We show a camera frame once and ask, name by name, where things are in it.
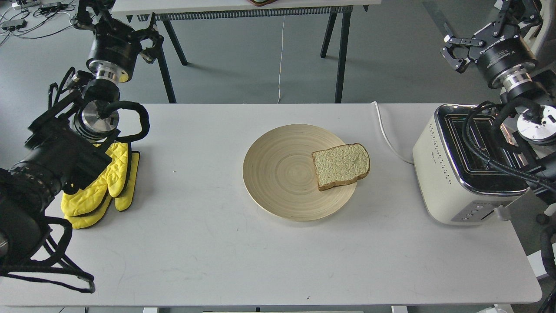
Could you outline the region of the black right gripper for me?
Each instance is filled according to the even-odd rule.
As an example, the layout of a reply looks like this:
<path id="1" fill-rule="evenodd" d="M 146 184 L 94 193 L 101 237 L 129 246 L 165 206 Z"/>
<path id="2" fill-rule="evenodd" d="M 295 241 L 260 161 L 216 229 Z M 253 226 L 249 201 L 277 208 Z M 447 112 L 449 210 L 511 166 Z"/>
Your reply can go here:
<path id="1" fill-rule="evenodd" d="M 520 35 L 520 27 L 514 23 L 498 26 L 487 24 L 475 32 L 475 38 L 444 36 L 441 55 L 453 70 L 464 73 L 475 48 L 475 63 L 489 88 L 513 90 L 531 84 L 537 59 Z"/>

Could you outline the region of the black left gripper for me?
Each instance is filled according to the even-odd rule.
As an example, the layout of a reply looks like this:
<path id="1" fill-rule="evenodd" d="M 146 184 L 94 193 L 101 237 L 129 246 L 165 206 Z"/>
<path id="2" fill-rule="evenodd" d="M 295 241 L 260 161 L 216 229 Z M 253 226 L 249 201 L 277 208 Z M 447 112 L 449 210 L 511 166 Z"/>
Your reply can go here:
<path id="1" fill-rule="evenodd" d="M 158 26 L 151 24 L 138 31 L 138 39 L 131 38 L 133 28 L 120 20 L 108 22 L 101 19 L 93 29 L 94 40 L 86 61 L 87 69 L 97 73 L 101 66 L 113 65 L 119 68 L 117 75 L 120 83 L 133 77 L 136 60 L 140 55 L 145 62 L 152 64 L 162 54 L 163 36 Z M 150 40 L 150 47 L 142 48 L 141 41 Z"/>

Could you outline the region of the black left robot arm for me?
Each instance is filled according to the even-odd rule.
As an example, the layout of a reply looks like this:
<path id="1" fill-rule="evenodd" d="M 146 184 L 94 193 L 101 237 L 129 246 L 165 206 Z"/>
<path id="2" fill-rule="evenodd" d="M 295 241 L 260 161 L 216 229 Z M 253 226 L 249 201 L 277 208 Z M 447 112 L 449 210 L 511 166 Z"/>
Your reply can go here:
<path id="1" fill-rule="evenodd" d="M 32 283 L 49 280 L 25 273 L 76 276 L 88 286 L 53 283 L 80 293 L 95 291 L 94 277 L 66 256 L 70 222 L 46 216 L 45 210 L 57 194 L 83 190 L 106 169 L 110 144 L 147 135 L 147 110 L 120 100 L 118 83 L 131 79 L 138 56 L 153 63 L 164 40 L 155 16 L 141 30 L 111 17 L 89 29 L 95 35 L 89 71 L 69 86 L 69 95 L 31 123 L 26 158 L 1 170 L 1 276 Z"/>

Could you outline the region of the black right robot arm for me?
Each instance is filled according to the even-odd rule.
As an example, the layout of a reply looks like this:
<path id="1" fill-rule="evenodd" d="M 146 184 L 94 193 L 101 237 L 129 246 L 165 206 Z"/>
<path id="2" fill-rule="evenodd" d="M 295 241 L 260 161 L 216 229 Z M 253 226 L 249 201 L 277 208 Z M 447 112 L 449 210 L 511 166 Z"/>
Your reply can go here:
<path id="1" fill-rule="evenodd" d="M 545 71 L 531 77 L 537 60 L 523 40 L 518 23 L 504 22 L 499 18 L 471 38 L 458 38 L 447 23 L 443 28 L 446 35 L 442 54 L 455 71 L 464 73 L 473 62 L 488 87 L 505 89 L 491 131 L 498 131 L 506 119 L 517 116 L 516 145 L 500 146 L 524 155 L 527 165 L 513 169 L 487 157 L 477 145 L 470 143 L 469 126 L 464 128 L 465 144 L 495 169 L 528 182 L 540 194 L 554 199 L 555 154 L 539 158 L 532 146 L 555 143 L 555 95 L 548 91 L 548 86 L 555 85 L 555 74 Z"/>

